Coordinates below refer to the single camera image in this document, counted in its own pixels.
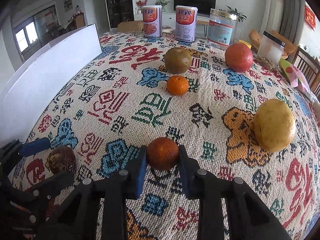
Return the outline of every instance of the small orange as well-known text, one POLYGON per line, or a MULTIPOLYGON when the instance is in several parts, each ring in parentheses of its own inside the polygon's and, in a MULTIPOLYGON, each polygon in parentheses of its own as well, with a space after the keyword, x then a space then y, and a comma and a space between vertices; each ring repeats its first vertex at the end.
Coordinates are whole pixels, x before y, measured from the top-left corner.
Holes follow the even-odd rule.
POLYGON ((148 164, 159 171, 167 171, 178 164, 179 148, 167 137, 154 139, 147 147, 148 164))
POLYGON ((174 96, 185 94, 189 89, 188 79, 182 76, 172 76, 167 81, 167 90, 174 96))

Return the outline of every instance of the television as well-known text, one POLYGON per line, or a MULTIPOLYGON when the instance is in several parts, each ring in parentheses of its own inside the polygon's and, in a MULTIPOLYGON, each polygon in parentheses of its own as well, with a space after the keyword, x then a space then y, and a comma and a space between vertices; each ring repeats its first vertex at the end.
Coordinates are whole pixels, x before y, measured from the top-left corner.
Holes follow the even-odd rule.
POLYGON ((177 5, 197 7, 199 14, 210 15, 210 9, 216 8, 216 0, 173 0, 173 9, 177 5))

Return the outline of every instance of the black jar lid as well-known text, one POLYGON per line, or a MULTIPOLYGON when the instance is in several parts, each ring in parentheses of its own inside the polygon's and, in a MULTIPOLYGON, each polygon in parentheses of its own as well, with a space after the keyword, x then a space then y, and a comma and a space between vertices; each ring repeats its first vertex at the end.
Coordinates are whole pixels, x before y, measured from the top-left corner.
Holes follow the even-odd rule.
POLYGON ((278 38, 276 38, 275 36, 271 35, 270 33, 267 33, 266 31, 263 32, 263 35, 265 35, 266 37, 268 37, 270 40, 274 41, 276 44, 284 47, 285 43, 281 40, 279 40, 278 38))

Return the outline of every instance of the woven tablecloth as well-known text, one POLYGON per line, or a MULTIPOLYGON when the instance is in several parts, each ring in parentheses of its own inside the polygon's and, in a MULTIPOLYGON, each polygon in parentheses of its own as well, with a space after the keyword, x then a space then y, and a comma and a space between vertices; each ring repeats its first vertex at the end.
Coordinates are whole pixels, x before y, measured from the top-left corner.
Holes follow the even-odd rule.
MULTIPOLYGON (((107 33, 100 43, 102 54, 60 90, 28 138, 47 137, 52 149, 68 145, 76 155, 74 185, 50 201, 47 215, 82 179, 108 177, 135 158, 141 145, 168 137, 185 145, 189 157, 217 177, 242 177, 293 239, 304 238, 319 217, 320 122, 310 101, 290 88, 281 73, 257 63, 235 73, 226 66, 223 51, 202 39, 178 42, 172 33, 156 39, 107 33), (182 96, 166 91, 172 74, 164 55, 173 47, 184 47, 192 56, 182 74, 189 81, 182 96), (270 98, 285 101, 297 117, 294 140, 278 153, 262 150, 252 132, 257 107, 270 98)), ((26 190, 52 176, 50 151, 23 158, 13 185, 26 190)), ((127 201, 127 207, 131 240, 196 239, 199 202, 183 195, 177 167, 148 167, 140 199, 127 201)), ((224 222, 228 239, 226 216, 224 222)), ((100 232, 101 216, 97 239, 100 232)))

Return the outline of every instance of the potted plant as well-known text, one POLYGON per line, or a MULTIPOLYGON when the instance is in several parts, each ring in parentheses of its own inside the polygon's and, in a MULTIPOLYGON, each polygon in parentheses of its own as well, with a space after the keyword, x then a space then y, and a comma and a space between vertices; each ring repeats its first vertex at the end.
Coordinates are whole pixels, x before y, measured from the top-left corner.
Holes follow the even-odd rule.
POLYGON ((138 13, 141 13, 142 6, 146 6, 147 2, 148 2, 148 0, 144 0, 144 1, 138 0, 138 1, 136 1, 136 5, 140 6, 140 10, 138 11, 138 13))
POLYGON ((156 5, 161 5, 162 6, 162 11, 165 12, 165 6, 168 4, 169 2, 166 0, 157 0, 156 1, 156 5))
POLYGON ((235 9, 233 10, 231 7, 229 7, 229 6, 227 6, 227 7, 229 8, 228 13, 237 15, 237 16, 239 17, 239 20, 238 20, 239 22, 240 22, 240 21, 243 22, 243 21, 245 21, 245 20, 247 19, 247 17, 246 17, 243 13, 239 13, 239 12, 237 11, 237 8, 235 8, 235 9))

